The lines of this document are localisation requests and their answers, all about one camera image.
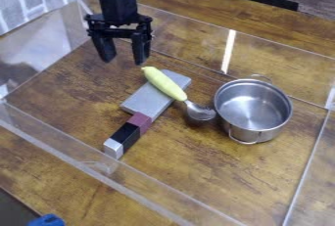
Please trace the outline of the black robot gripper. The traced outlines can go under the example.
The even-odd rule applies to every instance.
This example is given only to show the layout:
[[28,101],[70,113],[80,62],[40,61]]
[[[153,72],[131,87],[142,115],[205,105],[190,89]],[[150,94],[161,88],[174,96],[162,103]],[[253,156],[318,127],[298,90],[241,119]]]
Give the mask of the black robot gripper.
[[110,38],[131,38],[134,60],[139,66],[149,57],[151,17],[138,12],[138,0],[99,0],[99,5],[102,13],[84,17],[98,55],[105,63],[110,63],[117,56]]

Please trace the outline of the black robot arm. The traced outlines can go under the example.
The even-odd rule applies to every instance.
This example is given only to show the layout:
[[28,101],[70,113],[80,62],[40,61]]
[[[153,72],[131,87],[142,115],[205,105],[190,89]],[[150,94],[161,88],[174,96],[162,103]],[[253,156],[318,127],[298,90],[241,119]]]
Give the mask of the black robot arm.
[[101,14],[84,16],[87,35],[105,63],[117,56],[114,38],[133,42],[135,64],[141,65],[150,53],[153,18],[138,12],[137,0],[99,0]]

